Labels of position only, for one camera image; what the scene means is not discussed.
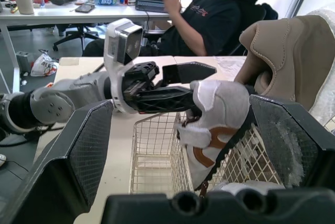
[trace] white desk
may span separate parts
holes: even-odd
[[[150,57],[136,58],[135,62],[155,61],[160,67],[164,65],[198,61],[217,68],[217,73],[210,77],[216,80],[233,80],[238,70],[243,65],[245,57]],[[56,74],[55,81],[61,79],[75,79],[82,74],[93,71],[103,62],[103,58],[62,58]],[[114,113],[111,120],[109,146],[106,165],[102,174],[97,196],[91,211],[78,216],[75,224],[98,224],[100,223],[102,211],[106,198],[112,194],[129,193],[130,161],[133,137],[133,126],[139,120],[151,115],[126,115]],[[48,132],[43,135],[38,143],[36,156],[59,132]]]
[[[46,4],[46,7],[43,9],[35,9],[35,13],[33,15],[21,15],[19,12],[11,14],[10,9],[4,7],[4,10],[0,13],[0,29],[9,53],[9,58],[6,61],[12,63],[14,68],[13,86],[8,87],[9,93],[18,92],[20,89],[20,70],[17,63],[15,50],[9,36],[7,28],[8,26],[38,24],[84,24],[97,22],[110,23],[121,18],[128,18],[132,21],[147,21],[149,18],[150,21],[155,21],[167,20],[169,17],[166,13],[146,13],[144,11],[139,11],[136,10],[134,6],[97,6],[88,14],[75,12],[74,10],[77,7],[77,5],[72,3],[63,6]]]

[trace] white sneaker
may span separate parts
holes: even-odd
[[[187,145],[193,186],[199,189],[204,180],[211,179],[229,149],[243,137],[245,129],[241,126],[250,104],[248,90],[239,83],[196,81],[191,83],[191,89],[202,116],[186,125],[178,124],[177,129],[181,144]]]

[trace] man's hand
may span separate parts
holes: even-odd
[[[163,0],[165,10],[170,14],[170,16],[174,16],[176,14],[180,14],[180,10],[182,5],[179,0]]]

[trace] white wire basket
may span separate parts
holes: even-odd
[[[325,128],[335,135],[335,117],[333,117],[326,123]]]
[[[183,118],[184,114],[168,113],[135,124],[131,194],[165,193],[172,197],[181,191],[194,190],[186,149],[180,145],[174,129],[174,124]],[[243,183],[248,180],[281,184],[254,125],[222,160],[209,189],[223,181]]]
[[[134,126],[130,193],[193,191],[187,154],[179,144],[174,124],[179,113],[160,114]]]

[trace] beige sneaker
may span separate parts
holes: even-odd
[[[240,37],[247,59],[235,81],[304,106],[321,124],[335,115],[335,13],[260,21]]]

